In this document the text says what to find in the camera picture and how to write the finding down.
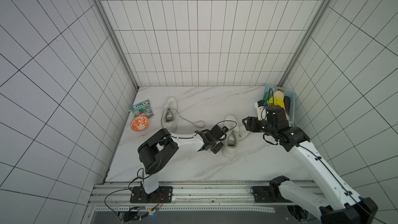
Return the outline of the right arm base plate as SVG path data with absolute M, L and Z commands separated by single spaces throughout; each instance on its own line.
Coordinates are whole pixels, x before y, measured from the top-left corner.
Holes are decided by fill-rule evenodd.
M 276 186 L 253 186 L 250 189 L 256 203 L 270 203 L 280 200 Z

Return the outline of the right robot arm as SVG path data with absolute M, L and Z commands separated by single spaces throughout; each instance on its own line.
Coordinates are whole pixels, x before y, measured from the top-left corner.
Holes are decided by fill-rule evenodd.
M 361 197 L 325 161 L 308 135 L 299 127 L 290 127 L 285 110 L 267 106 L 258 117 L 242 120 L 247 131 L 272 137 L 311 175 L 324 196 L 320 197 L 298 186 L 285 176 L 269 182 L 266 193 L 271 201 L 290 201 L 308 211 L 323 224 L 370 224 L 378 211 L 371 198 Z

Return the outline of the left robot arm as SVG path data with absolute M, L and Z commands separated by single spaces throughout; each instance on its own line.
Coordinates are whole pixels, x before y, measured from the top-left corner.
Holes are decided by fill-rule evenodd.
M 222 141 L 227 138 L 231 128 L 220 127 L 195 131 L 193 134 L 179 135 L 162 128 L 138 148 L 138 157 L 143 166 L 143 172 L 138 173 L 142 180 L 141 187 L 148 195 L 159 189 L 159 180 L 154 176 L 160 172 L 179 151 L 212 151 L 218 153 L 223 147 Z

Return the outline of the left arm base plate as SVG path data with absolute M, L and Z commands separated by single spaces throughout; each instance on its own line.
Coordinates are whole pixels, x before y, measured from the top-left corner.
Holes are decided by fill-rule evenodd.
M 133 187 L 130 203 L 171 203 L 173 187 L 160 186 L 153 193 L 146 193 L 143 186 Z

